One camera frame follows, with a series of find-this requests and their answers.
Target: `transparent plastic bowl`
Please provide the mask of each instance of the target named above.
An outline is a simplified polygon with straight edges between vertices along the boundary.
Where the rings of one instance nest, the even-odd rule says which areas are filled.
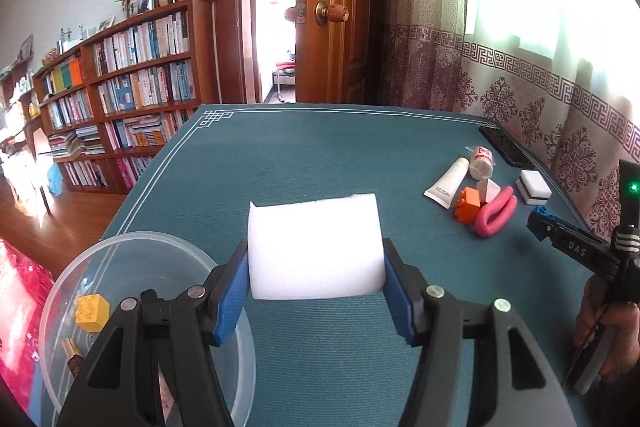
[[[38,338],[42,378],[56,410],[62,409],[73,379],[62,339],[72,338],[86,355],[98,335],[76,326],[78,296],[99,293],[111,311],[149,288],[173,299],[202,284],[215,265],[202,250],[173,235],[131,232],[101,241],[66,267],[47,298]],[[211,352],[231,418],[236,427],[244,427],[255,390],[254,338],[244,310],[233,336]]]

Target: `red fabric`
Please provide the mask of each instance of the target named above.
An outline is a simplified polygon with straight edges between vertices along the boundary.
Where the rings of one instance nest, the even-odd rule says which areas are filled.
[[[50,272],[0,238],[0,375],[26,411]]]
[[[295,62],[276,62],[277,70],[285,70],[286,68],[295,68],[295,67],[296,67]]]

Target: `white sponge block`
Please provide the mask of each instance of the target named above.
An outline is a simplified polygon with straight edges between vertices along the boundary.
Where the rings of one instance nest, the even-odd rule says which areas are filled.
[[[249,207],[255,299],[323,299],[382,291],[385,257],[375,194]]]
[[[476,184],[476,190],[480,193],[480,203],[491,203],[500,194],[500,185],[491,178],[487,178]]]
[[[527,204],[545,204],[551,196],[549,185],[538,171],[522,171],[516,187]]]

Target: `photo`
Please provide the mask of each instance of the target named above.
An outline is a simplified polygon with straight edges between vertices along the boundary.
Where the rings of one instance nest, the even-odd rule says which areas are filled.
[[[127,17],[133,17],[138,14],[138,0],[128,0]]]
[[[98,31],[101,32],[102,30],[105,30],[108,27],[110,27],[113,24],[113,21],[114,21],[115,18],[116,18],[116,16],[113,15],[110,18],[103,20],[100,23],[100,25],[98,26]]]
[[[20,46],[20,51],[15,59],[17,62],[23,62],[31,58],[31,46],[33,45],[33,34],[29,35],[27,39]]]
[[[154,8],[154,0],[138,0],[137,13],[148,12]]]

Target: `black phone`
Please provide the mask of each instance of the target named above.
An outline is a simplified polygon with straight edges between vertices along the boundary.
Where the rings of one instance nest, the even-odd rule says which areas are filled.
[[[533,165],[520,146],[518,146],[511,136],[505,133],[502,129],[481,125],[479,130],[480,133],[482,133],[482,136],[484,136],[488,142],[494,146],[494,149],[500,153],[500,156],[502,156],[504,161],[509,165],[519,169],[536,169],[536,166]]]

